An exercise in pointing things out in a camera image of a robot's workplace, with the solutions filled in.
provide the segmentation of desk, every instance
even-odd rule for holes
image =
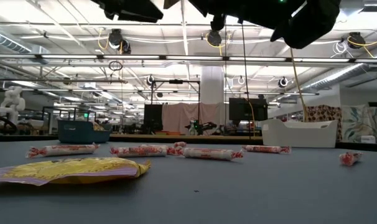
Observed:
[[[0,167],[26,159],[29,146],[56,141],[0,142]],[[110,156],[109,142],[93,155]],[[240,145],[190,144],[239,150]],[[293,149],[291,155],[245,153],[232,162],[184,157],[132,158],[152,162],[138,179],[94,185],[0,184],[3,223],[377,223],[377,152],[345,167],[343,149]]]

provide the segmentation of blue plastic container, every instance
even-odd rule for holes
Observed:
[[[103,143],[109,140],[109,131],[93,130],[93,123],[89,121],[58,120],[58,140],[61,143],[91,144]]]

